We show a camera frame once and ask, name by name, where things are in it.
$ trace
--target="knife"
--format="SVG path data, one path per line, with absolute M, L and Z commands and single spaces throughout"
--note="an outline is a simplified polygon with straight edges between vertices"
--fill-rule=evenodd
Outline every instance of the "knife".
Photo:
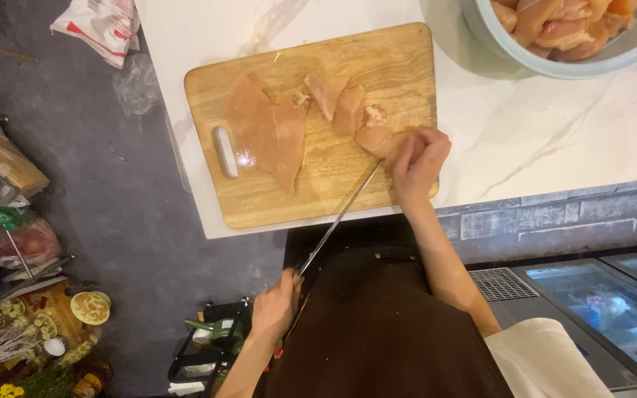
M 318 253 L 319 250 L 321 250 L 321 247 L 323 246 L 323 244 L 326 242 L 328 237 L 331 236 L 331 233 L 333 232 L 333 230 L 335 230 L 335 226 L 338 225 L 339 222 L 341 222 L 341 219 L 343 219 L 343 216 L 345 215 L 345 213 L 348 212 L 350 205 L 352 205 L 353 202 L 355 202 L 355 199 L 358 197 L 358 195 L 360 195 L 360 193 L 362 192 L 363 188 L 365 188 L 367 183 L 370 182 L 370 179 L 375 175 L 375 172 L 377 171 L 378 168 L 380 168 L 380 166 L 382 166 L 382 163 L 384 161 L 385 161 L 384 158 L 381 158 L 380 160 L 378 160 L 378 162 L 375 164 L 375 167 L 373 167 L 372 171 L 370 171 L 370 174 L 368 175 L 368 177 L 365 179 L 365 181 L 362 182 L 362 184 L 360 184 L 358 190 L 353 194 L 353 197 L 350 198 L 348 203 L 343 208 L 343 211 L 338 215 L 338 218 L 335 219 L 331 227 L 323 235 L 323 238 L 321 238 L 321 241 L 318 243 L 318 245 L 316 245 L 316 248 L 314 249 L 314 251 L 312 251 L 309 254 L 309 258 L 306 259 L 302 267 L 299 269 L 299 276 L 304 274 L 304 271 L 306 271 L 306 269 L 309 267 L 309 264 L 311 264 L 311 261 L 314 260 L 314 257 L 316 257 L 316 253 Z

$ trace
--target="kitchen counter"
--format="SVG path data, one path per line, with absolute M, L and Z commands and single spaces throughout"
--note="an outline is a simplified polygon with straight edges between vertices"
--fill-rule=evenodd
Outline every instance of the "kitchen counter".
M 585 81 L 541 77 L 500 59 L 469 32 L 458 0 L 137 0 L 188 182 L 207 238 L 330 222 L 335 215 L 246 230 L 223 221 L 183 89 L 195 67 L 407 22 L 432 31 L 438 127 L 452 140 L 435 207 L 637 180 L 637 65 Z M 345 219 L 399 212 L 383 207 Z

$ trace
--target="white shirt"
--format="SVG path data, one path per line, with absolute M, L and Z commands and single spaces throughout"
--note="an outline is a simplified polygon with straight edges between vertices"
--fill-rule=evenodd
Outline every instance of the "white shirt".
M 562 324 L 533 318 L 485 338 L 515 398 L 611 398 Z

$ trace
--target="person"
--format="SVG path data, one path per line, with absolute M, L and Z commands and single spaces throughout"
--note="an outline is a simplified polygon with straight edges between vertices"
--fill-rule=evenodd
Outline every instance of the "person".
M 411 164 L 416 140 L 425 150 Z M 428 199 L 450 148 L 447 135 L 421 127 L 395 163 L 416 249 L 339 251 L 311 265 L 310 288 L 285 269 L 257 296 L 217 397 L 612 396 L 559 322 L 501 330 Z M 258 386 L 282 337 L 281 357 Z

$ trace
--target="light blue bowl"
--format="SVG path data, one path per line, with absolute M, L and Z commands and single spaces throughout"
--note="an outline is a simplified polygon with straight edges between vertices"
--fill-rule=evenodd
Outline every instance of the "light blue bowl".
M 554 62 L 525 50 L 515 42 L 498 18 L 489 0 L 461 0 L 471 31 L 486 48 L 544 76 L 575 80 L 601 77 L 637 63 L 637 22 L 593 57 L 578 62 Z

